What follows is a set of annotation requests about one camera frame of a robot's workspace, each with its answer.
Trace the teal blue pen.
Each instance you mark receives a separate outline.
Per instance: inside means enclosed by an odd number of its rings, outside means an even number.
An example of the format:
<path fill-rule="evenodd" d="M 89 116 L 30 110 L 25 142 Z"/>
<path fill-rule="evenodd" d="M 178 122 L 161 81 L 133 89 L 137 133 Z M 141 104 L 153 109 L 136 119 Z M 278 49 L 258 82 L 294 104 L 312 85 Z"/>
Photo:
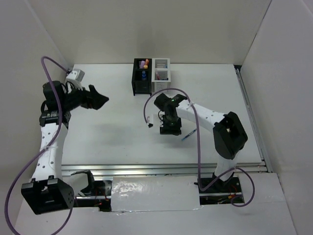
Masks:
<path fill-rule="evenodd" d="M 185 137 L 183 137 L 181 139 L 181 141 L 184 141 L 185 139 L 187 139 L 188 137 L 190 137 L 192 134 L 194 134 L 197 131 L 197 129 L 194 129 L 193 131 L 191 131 L 190 133 L 188 133 Z"/>

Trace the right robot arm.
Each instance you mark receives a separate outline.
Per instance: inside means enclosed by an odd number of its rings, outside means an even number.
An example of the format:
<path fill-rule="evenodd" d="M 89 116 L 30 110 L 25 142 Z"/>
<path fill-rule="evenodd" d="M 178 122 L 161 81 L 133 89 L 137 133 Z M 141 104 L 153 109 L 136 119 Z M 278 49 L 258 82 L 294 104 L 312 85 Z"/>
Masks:
<path fill-rule="evenodd" d="M 214 146 L 219 154 L 217 167 L 213 173 L 213 181 L 203 186 L 201 182 L 201 163 L 198 162 L 198 182 L 201 191 L 209 189 L 212 185 L 215 190 L 224 192 L 230 187 L 237 164 L 237 155 L 248 140 L 239 117 L 234 112 L 227 114 L 192 104 L 186 96 L 178 94 L 172 98 L 160 94 L 154 105 L 164 114 L 161 116 L 162 124 L 160 134 L 181 135 L 181 120 L 194 122 L 197 128 L 202 127 L 213 134 Z"/>

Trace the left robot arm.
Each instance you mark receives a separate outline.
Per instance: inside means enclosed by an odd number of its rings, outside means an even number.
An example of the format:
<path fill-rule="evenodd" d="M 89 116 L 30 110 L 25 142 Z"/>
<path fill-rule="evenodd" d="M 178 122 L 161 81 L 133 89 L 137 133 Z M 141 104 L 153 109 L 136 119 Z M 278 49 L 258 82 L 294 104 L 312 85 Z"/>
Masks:
<path fill-rule="evenodd" d="M 41 154 L 30 182 L 21 187 L 23 198 L 35 214 L 71 209 L 79 193 L 92 195 L 96 191 L 97 184 L 90 170 L 74 172 L 68 182 L 63 180 L 63 148 L 70 112 L 78 107 L 98 110 L 109 101 L 93 85 L 85 89 L 73 80 L 47 82 L 43 93 L 45 101 L 39 119 Z"/>

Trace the black slotted container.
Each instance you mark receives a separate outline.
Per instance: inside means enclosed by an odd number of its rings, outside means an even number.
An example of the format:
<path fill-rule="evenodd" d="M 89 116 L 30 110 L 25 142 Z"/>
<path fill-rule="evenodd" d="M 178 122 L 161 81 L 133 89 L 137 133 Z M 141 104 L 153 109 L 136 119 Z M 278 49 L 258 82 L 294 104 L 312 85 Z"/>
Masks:
<path fill-rule="evenodd" d="M 132 90 L 136 94 L 152 94 L 152 59 L 135 58 L 132 73 Z"/>

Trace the white slotted container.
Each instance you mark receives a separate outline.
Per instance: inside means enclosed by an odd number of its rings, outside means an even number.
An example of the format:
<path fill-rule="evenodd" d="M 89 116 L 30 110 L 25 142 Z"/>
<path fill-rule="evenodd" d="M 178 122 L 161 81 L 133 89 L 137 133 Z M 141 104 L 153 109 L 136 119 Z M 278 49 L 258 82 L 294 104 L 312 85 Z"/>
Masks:
<path fill-rule="evenodd" d="M 152 59 L 152 92 L 158 92 L 163 89 L 170 88 L 171 86 L 171 69 L 170 69 L 170 59 L 169 58 L 153 58 Z M 155 69 L 160 73 L 161 80 L 157 80 L 155 77 Z"/>

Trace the white foil cover panel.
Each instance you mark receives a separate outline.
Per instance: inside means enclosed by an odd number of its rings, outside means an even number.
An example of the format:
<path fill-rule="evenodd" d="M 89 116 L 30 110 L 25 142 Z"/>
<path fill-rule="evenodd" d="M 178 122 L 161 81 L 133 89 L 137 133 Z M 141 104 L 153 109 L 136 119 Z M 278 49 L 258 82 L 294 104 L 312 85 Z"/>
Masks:
<path fill-rule="evenodd" d="M 113 212 L 192 211 L 201 208 L 195 176 L 114 177 Z"/>

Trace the aluminium front rail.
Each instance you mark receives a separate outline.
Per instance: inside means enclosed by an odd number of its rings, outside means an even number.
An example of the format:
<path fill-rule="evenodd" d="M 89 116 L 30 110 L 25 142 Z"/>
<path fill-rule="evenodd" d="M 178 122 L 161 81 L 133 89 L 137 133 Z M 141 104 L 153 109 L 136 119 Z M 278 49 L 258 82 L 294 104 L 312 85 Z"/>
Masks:
<path fill-rule="evenodd" d="M 90 170 L 94 177 L 105 178 L 114 176 L 168 176 L 196 175 L 197 164 L 127 164 L 127 165 L 63 165 L 62 176 L 68 177 L 77 171 Z"/>

